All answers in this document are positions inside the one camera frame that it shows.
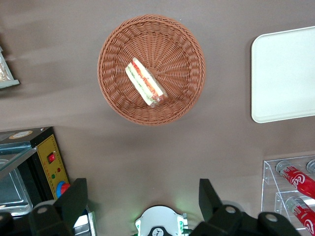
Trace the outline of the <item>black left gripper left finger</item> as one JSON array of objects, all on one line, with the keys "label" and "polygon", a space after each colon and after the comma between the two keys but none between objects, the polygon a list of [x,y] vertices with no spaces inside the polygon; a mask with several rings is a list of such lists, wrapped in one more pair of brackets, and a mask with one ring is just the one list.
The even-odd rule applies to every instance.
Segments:
[{"label": "black left gripper left finger", "polygon": [[76,179],[53,203],[41,203],[29,215],[33,236],[72,236],[73,226],[88,202],[87,180]]}]

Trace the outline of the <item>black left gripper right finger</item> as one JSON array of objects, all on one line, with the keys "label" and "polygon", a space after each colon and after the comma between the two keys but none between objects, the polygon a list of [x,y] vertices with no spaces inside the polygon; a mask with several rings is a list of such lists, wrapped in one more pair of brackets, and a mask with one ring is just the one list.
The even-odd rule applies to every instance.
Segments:
[{"label": "black left gripper right finger", "polygon": [[203,221],[191,232],[193,236],[235,236],[242,213],[233,205],[224,205],[208,179],[199,180],[199,208]]}]

